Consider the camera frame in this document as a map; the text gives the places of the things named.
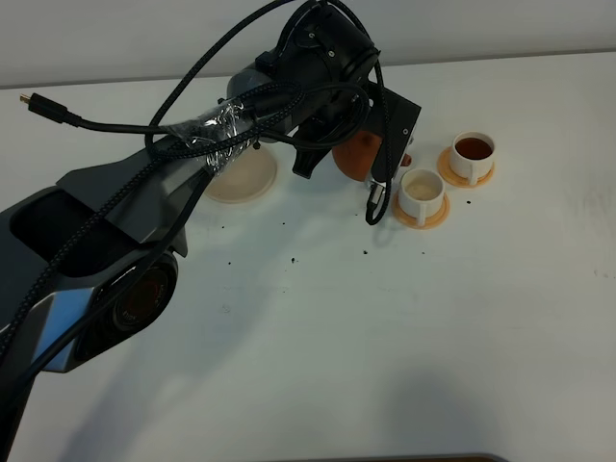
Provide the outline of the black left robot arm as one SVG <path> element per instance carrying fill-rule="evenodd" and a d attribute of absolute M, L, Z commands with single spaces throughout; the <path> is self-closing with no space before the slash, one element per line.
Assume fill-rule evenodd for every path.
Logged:
<path fill-rule="evenodd" d="M 73 170 L 1 215 L 1 454 L 8 457 L 37 375 L 69 372 L 165 310 L 187 251 L 186 223 L 212 181 L 247 149 L 284 142 L 309 177 L 369 110 L 378 51 L 340 1 L 308 1 L 276 45 L 234 76 L 216 107 L 165 125 L 187 74 L 149 124 L 103 124 L 32 93 L 39 116 L 141 135 L 142 150 Z"/>

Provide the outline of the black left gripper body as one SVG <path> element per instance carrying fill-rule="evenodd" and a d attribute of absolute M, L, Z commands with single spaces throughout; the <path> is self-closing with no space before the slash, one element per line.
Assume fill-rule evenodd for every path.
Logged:
<path fill-rule="evenodd" d="M 350 140 L 371 110 L 364 89 L 333 89 L 330 100 L 302 122 L 288 144 L 297 149 L 330 149 Z"/>

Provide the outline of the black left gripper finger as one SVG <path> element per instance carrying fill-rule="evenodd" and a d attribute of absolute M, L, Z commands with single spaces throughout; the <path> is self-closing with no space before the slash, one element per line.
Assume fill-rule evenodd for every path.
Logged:
<path fill-rule="evenodd" d="M 295 145 L 293 173 L 300 177 L 311 177 L 315 168 L 331 151 L 329 146 Z"/>

